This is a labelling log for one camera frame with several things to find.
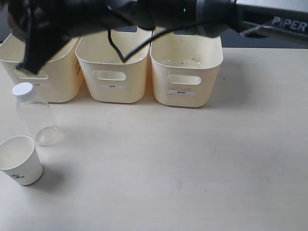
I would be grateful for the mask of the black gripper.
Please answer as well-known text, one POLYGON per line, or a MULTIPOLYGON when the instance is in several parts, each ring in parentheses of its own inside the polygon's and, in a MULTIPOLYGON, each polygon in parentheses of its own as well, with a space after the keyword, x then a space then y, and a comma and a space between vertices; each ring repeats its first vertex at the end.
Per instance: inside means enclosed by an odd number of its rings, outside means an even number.
POLYGON ((38 74, 70 38, 125 26, 154 28, 145 0, 9 0, 7 6, 13 32, 26 37, 16 66, 25 74, 38 74))

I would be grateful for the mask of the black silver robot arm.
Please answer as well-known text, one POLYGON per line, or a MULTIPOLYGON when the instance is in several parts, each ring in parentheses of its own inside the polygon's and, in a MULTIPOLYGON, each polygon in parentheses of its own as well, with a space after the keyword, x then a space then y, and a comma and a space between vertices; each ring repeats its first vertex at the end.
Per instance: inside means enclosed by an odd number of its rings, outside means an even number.
POLYGON ((308 42, 305 0, 3 0, 12 34, 26 44, 17 69, 37 74, 71 39, 126 26, 216 38, 226 30, 244 37, 308 42))

